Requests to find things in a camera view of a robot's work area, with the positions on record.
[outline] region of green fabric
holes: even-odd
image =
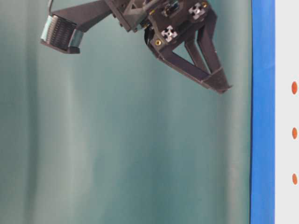
[[[251,2],[212,5],[222,96],[112,16],[64,55],[39,44],[47,1],[1,3],[1,224],[249,223]]]

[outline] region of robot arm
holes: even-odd
[[[212,42],[217,16],[205,0],[98,0],[55,12],[52,3],[41,40],[51,48],[80,53],[83,34],[113,14],[128,32],[145,29],[146,45],[166,65],[218,93],[230,88]],[[193,63],[173,52],[182,43]]]

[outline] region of teal curtain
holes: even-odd
[[[1,224],[249,223],[251,1],[211,3],[221,96],[112,16],[70,56],[39,44],[46,0],[0,3]]]

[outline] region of orange dot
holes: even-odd
[[[297,179],[297,175],[296,174],[293,174],[293,183],[295,184],[295,185],[297,185],[297,183],[298,183],[298,179]]]
[[[292,130],[292,136],[293,136],[293,138],[296,139],[297,135],[298,135],[297,128],[293,128],[293,130]]]
[[[293,84],[292,84],[292,93],[293,93],[293,94],[296,94],[296,93],[297,93],[297,90],[298,90],[297,83],[296,83],[296,82],[293,82]]]

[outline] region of blue stripe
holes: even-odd
[[[275,217],[275,0],[252,0],[251,224]]]

